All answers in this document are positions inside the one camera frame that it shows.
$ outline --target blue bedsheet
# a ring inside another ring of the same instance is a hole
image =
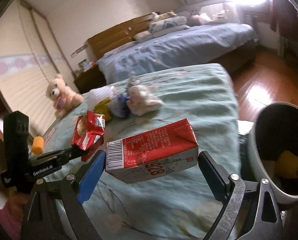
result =
[[[187,118],[199,150],[207,150],[229,173],[240,171],[237,122],[238,107],[228,73],[219,64],[174,68],[139,77],[144,85],[157,86],[165,105],[142,117],[113,118],[106,123],[105,142],[110,142]],[[124,92],[126,81],[113,84]],[[70,147],[79,115],[87,112],[86,101],[56,126],[44,150]],[[83,163],[70,161],[46,180],[63,179]],[[104,172],[90,200],[83,204],[104,240],[187,239],[203,237],[217,217],[217,202],[198,166],[149,181],[125,184]],[[71,228],[62,213],[63,225]]]
[[[129,49],[97,61],[107,84],[155,71],[205,64],[256,39],[246,24],[204,25],[145,39]]]

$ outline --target red snack package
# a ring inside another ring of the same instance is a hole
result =
[[[86,115],[78,117],[71,146],[78,146],[89,153],[82,156],[83,162],[87,161],[91,155],[104,143],[105,119],[103,115],[94,114],[88,111]]]

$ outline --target wooden nightstand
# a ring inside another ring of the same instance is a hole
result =
[[[75,78],[76,84],[81,94],[89,92],[91,89],[100,88],[106,85],[106,79],[99,70],[98,65],[93,66],[86,72]]]

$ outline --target teddy bear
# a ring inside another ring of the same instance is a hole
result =
[[[66,86],[61,74],[57,74],[51,80],[46,90],[46,96],[54,102],[57,119],[62,119],[71,109],[80,105],[84,100],[82,95]]]

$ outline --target wooden headboard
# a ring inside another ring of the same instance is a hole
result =
[[[132,41],[137,33],[148,30],[152,17],[152,14],[147,14],[123,22],[92,36],[87,43],[97,59],[100,59],[106,52]]]

